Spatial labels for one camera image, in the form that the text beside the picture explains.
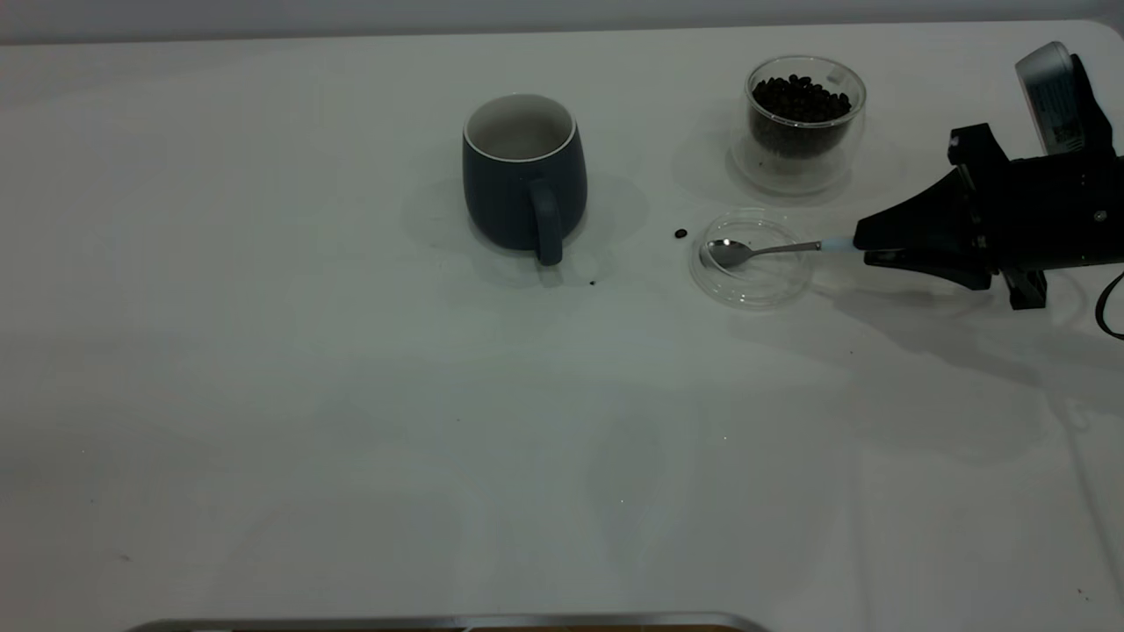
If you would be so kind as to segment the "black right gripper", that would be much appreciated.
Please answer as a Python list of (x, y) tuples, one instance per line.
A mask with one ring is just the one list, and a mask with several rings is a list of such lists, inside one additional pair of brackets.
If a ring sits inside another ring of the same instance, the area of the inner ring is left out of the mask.
[[(1045, 306), (1048, 269), (1121, 262), (1121, 157), (1113, 147), (1009, 159), (991, 128), (950, 133), (955, 169), (861, 219), (865, 265), (940, 277), (987, 291), (1001, 276), (1015, 312)], [(971, 251), (978, 259), (941, 251)]]

